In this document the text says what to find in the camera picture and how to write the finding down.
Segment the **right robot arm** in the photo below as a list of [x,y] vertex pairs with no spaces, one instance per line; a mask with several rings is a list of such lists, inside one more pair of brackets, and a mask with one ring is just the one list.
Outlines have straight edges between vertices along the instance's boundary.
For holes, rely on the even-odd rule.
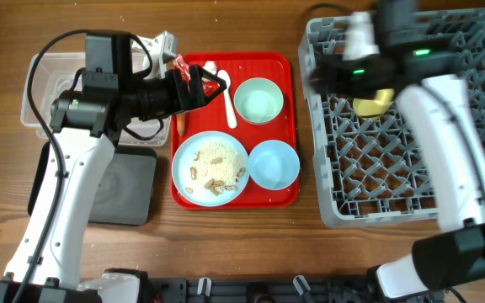
[[458,53],[426,38],[413,1],[380,1],[349,17],[342,54],[311,73],[312,88],[370,103],[394,100],[410,124],[433,185],[441,232],[397,261],[369,271],[374,300],[403,300],[485,278],[485,153],[472,118]]

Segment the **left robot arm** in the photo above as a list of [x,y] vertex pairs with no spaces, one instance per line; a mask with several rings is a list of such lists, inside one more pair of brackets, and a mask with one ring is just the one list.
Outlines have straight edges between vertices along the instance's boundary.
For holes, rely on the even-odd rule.
[[133,119],[163,120],[205,107],[213,93],[204,80],[225,81],[201,66],[183,78],[176,69],[154,78],[135,72],[125,31],[85,31],[85,65],[42,120],[51,149],[24,237],[0,279],[0,302],[156,302],[148,274],[112,268],[98,279],[80,280],[84,233],[95,195],[120,135]]

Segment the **mint green bowl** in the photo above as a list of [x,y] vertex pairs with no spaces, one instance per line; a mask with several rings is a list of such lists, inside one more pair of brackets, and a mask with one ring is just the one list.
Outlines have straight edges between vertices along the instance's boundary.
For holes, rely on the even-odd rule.
[[280,114],[284,106],[284,94],[273,81],[254,77],[237,87],[234,106],[237,113],[248,123],[264,125]]

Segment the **yellow plastic cup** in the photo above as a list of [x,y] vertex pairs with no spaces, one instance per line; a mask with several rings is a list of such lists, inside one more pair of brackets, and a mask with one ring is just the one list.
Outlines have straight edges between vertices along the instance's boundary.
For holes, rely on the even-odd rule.
[[363,120],[378,120],[392,106],[393,97],[393,89],[381,89],[376,92],[373,99],[355,98],[353,109],[357,116]]

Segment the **light blue bowl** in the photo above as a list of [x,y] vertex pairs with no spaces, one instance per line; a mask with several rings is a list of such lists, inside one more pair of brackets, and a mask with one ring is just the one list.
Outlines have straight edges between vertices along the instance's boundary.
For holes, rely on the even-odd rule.
[[248,169],[251,179],[261,188],[282,190],[297,180],[301,163],[292,146],[284,141],[268,140],[252,149]]

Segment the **white tissue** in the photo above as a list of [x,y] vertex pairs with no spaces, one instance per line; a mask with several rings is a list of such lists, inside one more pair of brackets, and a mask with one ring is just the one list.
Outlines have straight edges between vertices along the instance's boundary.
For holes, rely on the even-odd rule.
[[203,68],[210,72],[211,74],[217,74],[217,66],[214,61],[207,61],[204,65]]

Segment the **white plastic spoon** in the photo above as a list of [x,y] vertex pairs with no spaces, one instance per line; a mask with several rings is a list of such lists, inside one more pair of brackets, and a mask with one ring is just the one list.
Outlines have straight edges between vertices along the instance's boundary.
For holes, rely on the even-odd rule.
[[225,70],[220,70],[217,73],[217,76],[225,81],[227,88],[223,91],[223,97],[225,101],[225,109],[226,109],[226,116],[227,116],[227,124],[230,129],[237,128],[237,116],[235,114],[235,109],[232,104],[232,99],[229,93],[229,88],[231,85],[231,79],[229,74]]

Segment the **light blue plate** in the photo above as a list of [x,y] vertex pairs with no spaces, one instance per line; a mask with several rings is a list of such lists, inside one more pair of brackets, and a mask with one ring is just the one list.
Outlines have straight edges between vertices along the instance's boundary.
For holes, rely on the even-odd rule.
[[233,136],[213,130],[193,135],[173,155],[175,194],[191,205],[227,205],[248,184],[247,162],[248,152]]

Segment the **red snack wrapper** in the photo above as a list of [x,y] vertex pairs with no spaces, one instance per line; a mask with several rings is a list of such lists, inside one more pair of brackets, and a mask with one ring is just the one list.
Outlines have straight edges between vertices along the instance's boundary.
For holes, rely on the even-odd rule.
[[[190,80],[190,73],[189,73],[189,64],[185,62],[183,56],[181,54],[177,54],[173,60],[174,67],[179,70],[182,74],[182,78],[189,82]],[[215,82],[210,82],[209,80],[203,79],[203,89],[208,93],[214,89],[218,88],[218,84]]]

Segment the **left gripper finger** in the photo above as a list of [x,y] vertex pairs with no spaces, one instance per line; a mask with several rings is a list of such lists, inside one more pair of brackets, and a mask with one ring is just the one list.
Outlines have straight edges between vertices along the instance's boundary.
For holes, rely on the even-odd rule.
[[206,105],[211,103],[216,97],[223,94],[226,89],[226,87],[219,86],[218,88],[207,93],[203,88],[200,88],[197,93],[197,108],[200,109],[205,107]]
[[210,82],[217,83],[218,88],[221,91],[224,91],[227,88],[227,83],[222,78],[212,74],[211,72],[208,72],[202,66],[192,65],[191,66],[191,85],[194,88],[203,88],[203,79],[209,80]]

